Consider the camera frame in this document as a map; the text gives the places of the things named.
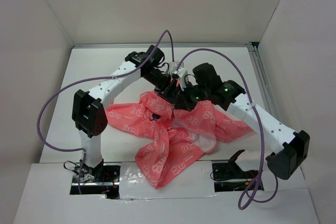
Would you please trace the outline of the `pink patterned jacket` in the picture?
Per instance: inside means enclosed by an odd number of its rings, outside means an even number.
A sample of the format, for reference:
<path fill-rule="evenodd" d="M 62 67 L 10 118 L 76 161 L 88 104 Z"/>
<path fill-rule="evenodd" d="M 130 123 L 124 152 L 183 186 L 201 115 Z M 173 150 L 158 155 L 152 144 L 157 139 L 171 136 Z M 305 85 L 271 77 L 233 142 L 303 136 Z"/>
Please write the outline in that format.
<path fill-rule="evenodd" d="M 142 93 L 137 103 L 110 103 L 106 116 L 110 126 L 152 140 L 138 150 L 135 162 L 155 189 L 166 186 L 219 141 L 230 143 L 252 132 L 209 101 L 199 102 L 191 112 L 175 110 L 154 91 Z"/>

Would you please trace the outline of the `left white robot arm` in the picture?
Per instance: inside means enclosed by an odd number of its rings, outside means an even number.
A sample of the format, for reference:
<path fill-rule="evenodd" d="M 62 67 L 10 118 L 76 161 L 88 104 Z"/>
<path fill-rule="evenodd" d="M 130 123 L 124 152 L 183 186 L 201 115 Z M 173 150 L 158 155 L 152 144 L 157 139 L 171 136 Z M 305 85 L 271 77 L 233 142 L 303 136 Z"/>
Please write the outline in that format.
<path fill-rule="evenodd" d="M 88 91 L 78 90 L 73 99 L 72 119 L 79 131 L 81 147 L 84 148 L 80 160 L 85 176 L 91 181 L 103 177 L 103 158 L 101 154 L 101 134 L 108 125 L 105 110 L 108 105 L 130 84 L 144 78 L 156 88 L 168 87 L 171 74 L 178 61 L 168 63 L 168 70 L 162 73 L 160 64 L 164 53 L 151 45 L 146 52 L 128 54 L 121 66 L 108 78 Z"/>

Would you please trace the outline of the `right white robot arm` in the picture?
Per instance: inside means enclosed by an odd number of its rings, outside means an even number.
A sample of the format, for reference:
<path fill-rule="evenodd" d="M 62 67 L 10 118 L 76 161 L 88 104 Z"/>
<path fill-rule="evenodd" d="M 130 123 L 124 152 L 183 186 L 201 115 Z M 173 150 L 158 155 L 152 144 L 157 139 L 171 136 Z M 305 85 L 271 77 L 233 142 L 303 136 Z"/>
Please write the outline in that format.
<path fill-rule="evenodd" d="M 193 69 L 196 84 L 185 81 L 187 70 L 177 65 L 178 77 L 175 109 L 193 110 L 201 101 L 219 105 L 223 110 L 245 122 L 264 137 L 272 153 L 266 157 L 269 170 L 282 180 L 288 180 L 308 156 L 310 136 L 304 130 L 296 132 L 275 119 L 248 97 L 247 89 L 233 80 L 222 81 L 214 67 L 203 63 Z"/>

